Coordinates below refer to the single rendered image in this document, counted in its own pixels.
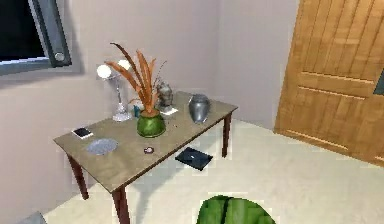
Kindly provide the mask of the grey metal vase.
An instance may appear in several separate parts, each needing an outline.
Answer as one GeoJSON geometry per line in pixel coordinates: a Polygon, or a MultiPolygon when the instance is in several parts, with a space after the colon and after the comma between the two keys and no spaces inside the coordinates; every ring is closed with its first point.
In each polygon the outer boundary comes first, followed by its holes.
{"type": "Polygon", "coordinates": [[[204,123],[210,111],[209,98],[204,94],[193,94],[188,102],[188,108],[194,123],[204,123]]]}

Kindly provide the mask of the grey stone bust statue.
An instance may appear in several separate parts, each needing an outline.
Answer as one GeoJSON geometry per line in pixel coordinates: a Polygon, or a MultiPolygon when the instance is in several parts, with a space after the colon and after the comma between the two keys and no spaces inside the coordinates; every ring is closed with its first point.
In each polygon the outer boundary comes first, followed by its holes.
{"type": "Polygon", "coordinates": [[[175,108],[173,107],[173,91],[170,85],[162,81],[157,85],[157,92],[159,93],[157,109],[165,115],[171,115],[175,108]]]}

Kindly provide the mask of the orange plant in green pot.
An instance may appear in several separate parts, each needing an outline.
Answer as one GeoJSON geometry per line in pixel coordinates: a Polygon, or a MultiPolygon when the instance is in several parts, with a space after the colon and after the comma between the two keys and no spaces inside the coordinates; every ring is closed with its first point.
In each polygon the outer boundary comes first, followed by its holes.
{"type": "Polygon", "coordinates": [[[130,83],[144,106],[137,121],[137,133],[144,138],[155,138],[162,135],[166,130],[166,124],[160,111],[155,108],[159,98],[159,92],[155,87],[156,80],[153,79],[156,59],[153,58],[148,62],[144,54],[140,50],[136,50],[138,63],[135,63],[124,47],[114,42],[111,42],[111,45],[116,46],[121,51],[132,71],[117,62],[105,61],[105,64],[117,71],[130,83]]]}

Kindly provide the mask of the black laptop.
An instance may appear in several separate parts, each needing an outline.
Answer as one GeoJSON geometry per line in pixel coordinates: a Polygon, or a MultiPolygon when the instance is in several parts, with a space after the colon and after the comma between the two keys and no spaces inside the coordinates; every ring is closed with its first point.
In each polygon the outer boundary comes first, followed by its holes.
{"type": "Polygon", "coordinates": [[[176,156],[176,160],[199,171],[202,171],[204,167],[212,160],[212,156],[191,147],[187,147],[179,155],[176,156]]]}

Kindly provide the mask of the silver lamp with white globes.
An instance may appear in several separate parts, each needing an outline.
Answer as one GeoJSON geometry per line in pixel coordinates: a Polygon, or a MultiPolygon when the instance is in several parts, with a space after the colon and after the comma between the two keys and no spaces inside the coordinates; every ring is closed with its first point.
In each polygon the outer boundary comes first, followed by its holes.
{"type": "Polygon", "coordinates": [[[132,114],[127,110],[127,107],[123,103],[120,91],[120,83],[119,78],[120,75],[117,73],[113,73],[111,68],[106,65],[99,65],[97,67],[97,76],[105,81],[111,81],[116,89],[116,95],[118,99],[116,113],[113,115],[112,120],[116,122],[124,122],[130,120],[132,118],[132,114]]]}

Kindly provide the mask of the brown wooden table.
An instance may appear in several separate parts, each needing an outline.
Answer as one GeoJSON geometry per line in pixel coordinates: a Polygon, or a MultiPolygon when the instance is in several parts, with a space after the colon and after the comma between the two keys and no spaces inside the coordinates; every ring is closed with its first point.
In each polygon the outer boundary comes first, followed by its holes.
{"type": "Polygon", "coordinates": [[[73,133],[55,138],[54,142],[67,154],[82,197],[88,198],[83,177],[83,173],[88,172],[112,195],[119,224],[130,224],[125,187],[219,122],[224,123],[222,154],[226,155],[231,115],[237,107],[212,100],[207,120],[196,124],[189,114],[190,98],[187,92],[174,94],[173,107],[177,111],[165,118],[166,131],[155,138],[141,137],[135,120],[115,122],[110,118],[89,125],[93,135],[87,139],[82,140],[73,133]],[[116,140],[117,148],[104,155],[86,150],[92,141],[102,138],[116,140]],[[145,154],[147,147],[153,147],[154,152],[145,154]]]}

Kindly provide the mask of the green leafy plant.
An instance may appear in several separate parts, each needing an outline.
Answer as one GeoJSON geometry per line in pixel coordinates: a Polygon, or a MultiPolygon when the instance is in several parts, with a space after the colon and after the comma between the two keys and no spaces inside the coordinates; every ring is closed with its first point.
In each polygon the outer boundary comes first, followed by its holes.
{"type": "Polygon", "coordinates": [[[276,224],[276,222],[255,202],[217,195],[203,202],[196,224],[276,224]]]}

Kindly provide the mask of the black and white phone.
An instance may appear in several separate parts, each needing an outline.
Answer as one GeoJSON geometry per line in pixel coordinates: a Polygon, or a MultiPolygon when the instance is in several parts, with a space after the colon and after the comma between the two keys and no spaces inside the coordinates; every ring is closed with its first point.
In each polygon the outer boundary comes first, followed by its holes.
{"type": "Polygon", "coordinates": [[[73,130],[72,133],[80,139],[86,139],[93,135],[93,133],[85,127],[77,128],[73,130]]]}

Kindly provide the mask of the wooden room door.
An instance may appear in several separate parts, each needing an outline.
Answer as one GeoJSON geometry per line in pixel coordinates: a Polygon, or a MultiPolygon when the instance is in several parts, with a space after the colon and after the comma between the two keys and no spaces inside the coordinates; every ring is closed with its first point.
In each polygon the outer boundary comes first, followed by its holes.
{"type": "Polygon", "coordinates": [[[384,0],[299,0],[274,132],[384,168],[384,0]]]}

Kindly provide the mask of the grey framed window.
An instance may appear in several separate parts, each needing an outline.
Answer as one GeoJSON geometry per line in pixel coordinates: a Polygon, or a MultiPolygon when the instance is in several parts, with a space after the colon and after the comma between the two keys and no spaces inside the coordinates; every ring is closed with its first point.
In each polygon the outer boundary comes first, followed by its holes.
{"type": "Polygon", "coordinates": [[[0,76],[71,64],[56,0],[0,0],[0,76]]]}

